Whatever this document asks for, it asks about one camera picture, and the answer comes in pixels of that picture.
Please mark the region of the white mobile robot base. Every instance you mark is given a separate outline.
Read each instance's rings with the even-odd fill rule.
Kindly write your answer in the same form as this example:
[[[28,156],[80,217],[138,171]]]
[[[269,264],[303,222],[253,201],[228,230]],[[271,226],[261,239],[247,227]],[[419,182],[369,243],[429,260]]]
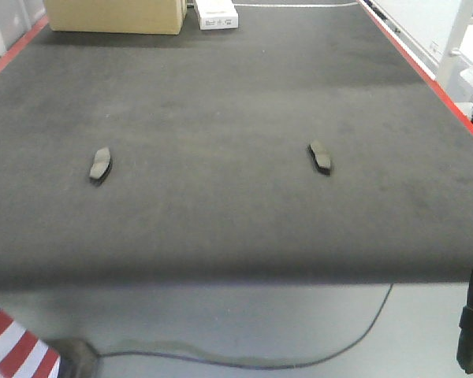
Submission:
[[[459,4],[436,81],[473,123],[473,1]]]

